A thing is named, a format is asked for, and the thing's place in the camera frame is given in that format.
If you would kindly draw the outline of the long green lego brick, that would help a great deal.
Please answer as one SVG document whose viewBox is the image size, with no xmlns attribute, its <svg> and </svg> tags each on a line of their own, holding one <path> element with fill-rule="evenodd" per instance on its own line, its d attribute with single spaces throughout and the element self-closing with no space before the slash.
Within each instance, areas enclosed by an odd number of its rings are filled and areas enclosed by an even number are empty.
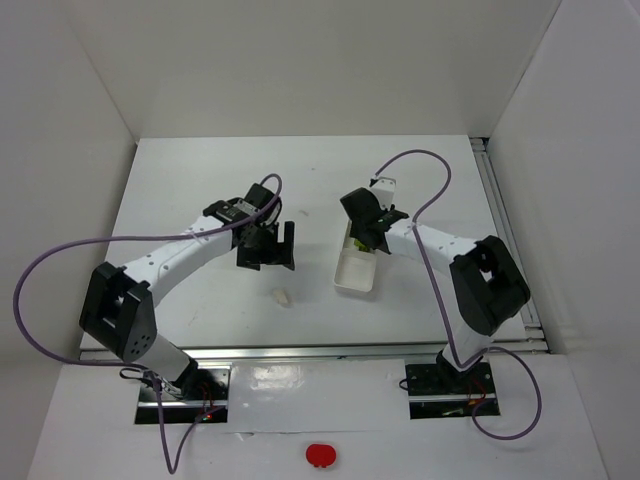
<svg viewBox="0 0 640 480">
<path fill-rule="evenodd" d="M 361 252 L 371 252 L 370 247 L 368 247 L 367 245 L 365 245 L 364 243 L 360 242 L 357 239 L 354 239 L 354 247 Z"/>
</svg>

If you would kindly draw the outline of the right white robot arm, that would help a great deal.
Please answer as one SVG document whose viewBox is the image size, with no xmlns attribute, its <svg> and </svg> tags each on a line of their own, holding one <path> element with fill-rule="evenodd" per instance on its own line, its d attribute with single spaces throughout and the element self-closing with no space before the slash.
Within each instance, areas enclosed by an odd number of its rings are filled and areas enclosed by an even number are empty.
<svg viewBox="0 0 640 480">
<path fill-rule="evenodd" d="M 433 284 L 447 335 L 436 364 L 450 383 L 466 377 L 488 352 L 502 324 L 531 298 L 505 243 L 494 235 L 474 240 L 416 223 L 394 207 L 382 207 L 367 188 L 344 195 L 340 203 L 351 222 L 350 236 L 364 247 L 422 263 L 432 282 L 436 272 L 451 280 L 462 324 L 451 326 L 440 290 Z"/>
</svg>

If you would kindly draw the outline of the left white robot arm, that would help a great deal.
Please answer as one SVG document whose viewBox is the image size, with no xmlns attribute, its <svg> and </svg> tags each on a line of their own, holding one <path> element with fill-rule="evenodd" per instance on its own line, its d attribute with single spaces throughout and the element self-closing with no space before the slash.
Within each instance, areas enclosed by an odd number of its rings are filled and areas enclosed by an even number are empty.
<svg viewBox="0 0 640 480">
<path fill-rule="evenodd" d="M 282 202 L 253 184 L 243 197 L 219 200 L 177 239 L 123 266 L 92 272 L 79 319 L 82 330 L 126 364 L 144 368 L 173 395 L 200 399 L 213 379 L 195 359 L 162 336 L 156 309 L 180 283 L 229 252 L 241 268 L 295 268 L 295 224 L 280 222 Z"/>
</svg>

